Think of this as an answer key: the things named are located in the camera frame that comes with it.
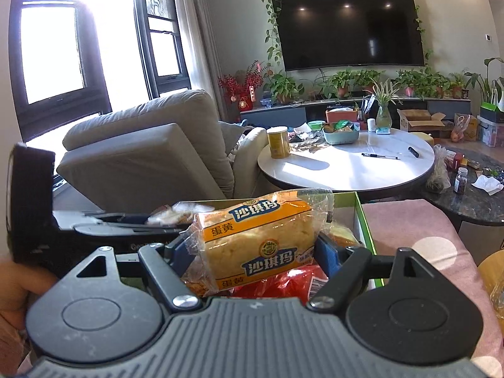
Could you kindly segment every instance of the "small medicine bottle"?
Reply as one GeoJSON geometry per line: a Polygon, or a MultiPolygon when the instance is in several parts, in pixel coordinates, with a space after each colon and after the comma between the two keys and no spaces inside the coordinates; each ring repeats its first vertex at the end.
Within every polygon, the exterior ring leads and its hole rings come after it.
{"type": "Polygon", "coordinates": [[[457,178],[455,179],[455,193],[464,194],[467,186],[467,168],[459,168],[457,178]]]}

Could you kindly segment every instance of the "white marble table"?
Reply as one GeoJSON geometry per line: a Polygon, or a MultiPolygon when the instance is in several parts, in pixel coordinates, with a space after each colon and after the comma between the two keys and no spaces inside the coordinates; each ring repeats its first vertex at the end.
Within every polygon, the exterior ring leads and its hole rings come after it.
{"type": "Polygon", "coordinates": [[[360,133],[352,145],[329,146],[315,153],[293,151],[286,159],[272,159],[269,146],[259,167],[284,189],[322,187],[335,192],[359,192],[363,199],[388,198],[423,184],[434,168],[434,151],[424,140],[393,129],[391,135],[360,133]],[[408,148],[419,154],[417,159],[408,148]],[[399,160],[362,156],[370,153],[399,160]]]}

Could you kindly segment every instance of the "dark marble coffee table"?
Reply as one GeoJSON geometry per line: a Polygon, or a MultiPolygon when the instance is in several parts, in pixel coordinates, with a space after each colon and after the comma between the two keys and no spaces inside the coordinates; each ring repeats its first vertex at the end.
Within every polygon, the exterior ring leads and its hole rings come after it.
{"type": "MultiPolygon", "coordinates": [[[[495,169],[503,166],[486,155],[478,152],[461,150],[455,147],[448,147],[453,152],[460,152],[466,158],[481,163],[481,169],[489,167],[495,169]]],[[[469,180],[464,195],[454,192],[454,182],[456,174],[449,172],[452,187],[446,189],[441,194],[430,193],[423,186],[419,189],[420,196],[428,200],[436,207],[440,208],[452,221],[453,226],[460,230],[462,222],[469,222],[483,226],[504,226],[504,190],[489,196],[487,192],[472,185],[477,179],[476,171],[469,170],[469,180]]]]}

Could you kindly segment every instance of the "television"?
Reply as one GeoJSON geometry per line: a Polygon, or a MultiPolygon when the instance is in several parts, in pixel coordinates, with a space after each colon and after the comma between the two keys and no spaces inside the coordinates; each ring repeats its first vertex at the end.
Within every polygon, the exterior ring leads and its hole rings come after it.
{"type": "Polygon", "coordinates": [[[272,0],[286,71],[423,66],[414,0],[272,0]]]}

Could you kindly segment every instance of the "red snack bag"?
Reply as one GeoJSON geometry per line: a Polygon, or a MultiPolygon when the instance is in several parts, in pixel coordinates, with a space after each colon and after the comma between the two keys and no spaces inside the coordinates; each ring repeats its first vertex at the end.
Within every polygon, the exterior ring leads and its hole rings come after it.
{"type": "Polygon", "coordinates": [[[305,305],[326,284],[328,278],[319,265],[302,266],[265,280],[235,287],[231,297],[298,297],[305,305]]]}

